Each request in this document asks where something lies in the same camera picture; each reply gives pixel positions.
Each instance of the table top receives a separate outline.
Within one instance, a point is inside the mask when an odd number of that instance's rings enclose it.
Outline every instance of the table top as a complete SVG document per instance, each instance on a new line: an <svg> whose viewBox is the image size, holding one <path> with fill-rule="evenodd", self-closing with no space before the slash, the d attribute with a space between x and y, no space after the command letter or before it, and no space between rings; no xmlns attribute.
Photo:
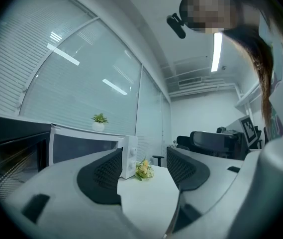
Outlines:
<svg viewBox="0 0 283 239"><path fill-rule="evenodd" d="M161 238L176 210L179 190L167 168L152 167L155 174L149 180L120 178L117 193L127 218L149 237Z"/></svg>

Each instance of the white wall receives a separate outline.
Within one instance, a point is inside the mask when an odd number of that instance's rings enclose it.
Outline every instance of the white wall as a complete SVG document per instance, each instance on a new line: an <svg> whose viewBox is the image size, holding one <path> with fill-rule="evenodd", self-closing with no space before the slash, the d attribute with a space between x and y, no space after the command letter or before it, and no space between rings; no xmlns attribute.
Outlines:
<svg viewBox="0 0 283 239"><path fill-rule="evenodd" d="M151 48L131 20L111 0L77 0L99 16L144 65L170 102L167 84Z"/></svg>
<svg viewBox="0 0 283 239"><path fill-rule="evenodd" d="M246 115L234 108L237 101L235 91L172 99L172 139L176 140L179 135L190 136L193 131L216 132L218 127L228 126Z"/></svg>
<svg viewBox="0 0 283 239"><path fill-rule="evenodd" d="M252 63L248 59L241 60L238 74L238 85L241 91L246 93L257 81L258 77Z"/></svg>
<svg viewBox="0 0 283 239"><path fill-rule="evenodd" d="M262 141L262 146L265 144L265 135L264 135L264 127L265 127L265 122L262 117L262 109L261 109L261 103L262 103L262 98L258 97L251 103L251 110L253 113L253 119L254 119L254 126L258 126L258 129L262 131L260 140Z"/></svg>

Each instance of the window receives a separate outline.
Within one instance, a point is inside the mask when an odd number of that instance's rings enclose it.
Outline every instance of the window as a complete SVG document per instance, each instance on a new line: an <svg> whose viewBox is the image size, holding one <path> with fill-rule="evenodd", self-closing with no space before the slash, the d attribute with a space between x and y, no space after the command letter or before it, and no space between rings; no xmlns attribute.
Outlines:
<svg viewBox="0 0 283 239"><path fill-rule="evenodd" d="M167 147L172 144L171 109L168 100L162 95L162 166L167 167Z"/></svg>
<svg viewBox="0 0 283 239"><path fill-rule="evenodd" d="M104 132L135 135L140 72L140 62L96 20L47 58L26 93L20 115L92 130L92 117L103 113L109 121Z"/></svg>
<svg viewBox="0 0 283 239"><path fill-rule="evenodd" d="M137 160L162 155L161 92L145 70L141 77L136 136Z"/></svg>
<svg viewBox="0 0 283 239"><path fill-rule="evenodd" d="M49 51L93 14L73 0L15 0L0 19L0 112L13 114Z"/></svg>

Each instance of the flower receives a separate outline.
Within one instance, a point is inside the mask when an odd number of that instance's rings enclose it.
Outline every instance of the flower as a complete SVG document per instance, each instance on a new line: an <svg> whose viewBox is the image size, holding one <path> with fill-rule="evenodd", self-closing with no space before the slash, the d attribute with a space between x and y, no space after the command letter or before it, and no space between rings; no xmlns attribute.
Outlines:
<svg viewBox="0 0 283 239"><path fill-rule="evenodd" d="M144 160L144 161L143 161L143 164L144 164L146 167L149 166L149 162L148 162L147 160Z"/></svg>
<svg viewBox="0 0 283 239"><path fill-rule="evenodd" d="M154 176L154 171L148 160L143 160L136 165L136 174L138 180L150 179Z"/></svg>

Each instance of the brown hair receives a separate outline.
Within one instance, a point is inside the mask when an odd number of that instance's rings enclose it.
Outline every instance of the brown hair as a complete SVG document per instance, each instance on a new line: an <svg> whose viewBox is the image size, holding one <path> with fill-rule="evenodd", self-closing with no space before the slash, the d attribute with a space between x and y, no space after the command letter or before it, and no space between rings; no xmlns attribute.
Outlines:
<svg viewBox="0 0 283 239"><path fill-rule="evenodd" d="M269 29L271 23L276 25L283 39L283 9L275 0L233 0L240 4L246 3L260 10ZM239 25L236 28L224 30L223 33L239 44L248 53L255 72L258 75L262 90L262 115L265 125L270 126L271 77L273 72L273 56L270 46L259 36L258 28Z"/></svg>

